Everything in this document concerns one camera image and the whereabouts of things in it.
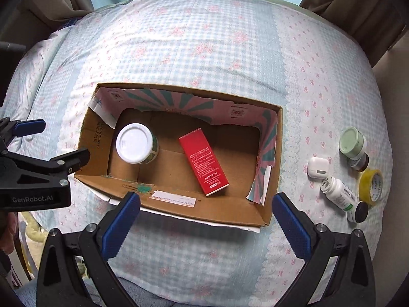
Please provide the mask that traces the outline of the person's left hand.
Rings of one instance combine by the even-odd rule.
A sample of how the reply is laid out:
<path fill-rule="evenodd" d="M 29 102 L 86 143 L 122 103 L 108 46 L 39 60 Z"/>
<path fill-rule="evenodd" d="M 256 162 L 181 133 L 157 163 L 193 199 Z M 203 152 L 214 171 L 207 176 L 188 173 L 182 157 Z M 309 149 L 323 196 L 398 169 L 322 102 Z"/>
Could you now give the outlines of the person's left hand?
<path fill-rule="evenodd" d="M 7 225 L 6 228 L 1 236 L 1 250 L 9 255 L 15 249 L 15 235 L 18 231 L 18 217 L 15 213 L 9 213 L 7 217 Z"/>

